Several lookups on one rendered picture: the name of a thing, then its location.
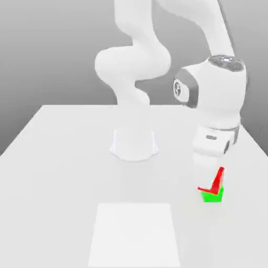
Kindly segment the small green cube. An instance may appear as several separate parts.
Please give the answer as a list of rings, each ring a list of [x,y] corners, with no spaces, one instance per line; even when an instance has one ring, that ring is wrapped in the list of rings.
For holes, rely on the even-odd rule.
[[[201,191],[201,196],[203,198],[203,201],[206,203],[220,203],[222,202],[223,193],[224,193],[224,186],[222,185],[217,195]]]

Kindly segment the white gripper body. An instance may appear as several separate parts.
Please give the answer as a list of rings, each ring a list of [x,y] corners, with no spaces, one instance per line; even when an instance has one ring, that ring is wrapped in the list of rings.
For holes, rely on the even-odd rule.
[[[220,168],[220,158],[193,152],[193,177],[196,181],[213,181]]]

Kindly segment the small red cube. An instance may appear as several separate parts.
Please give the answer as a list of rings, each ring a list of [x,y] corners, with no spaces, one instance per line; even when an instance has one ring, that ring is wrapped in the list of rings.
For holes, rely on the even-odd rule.
[[[223,177],[224,177],[224,167],[220,167],[217,175],[215,176],[211,188],[210,189],[206,189],[206,188],[201,188],[198,187],[197,189],[199,191],[205,192],[205,193],[209,193],[209,194],[213,194],[213,195],[218,195],[222,186],[222,181],[223,181]]]

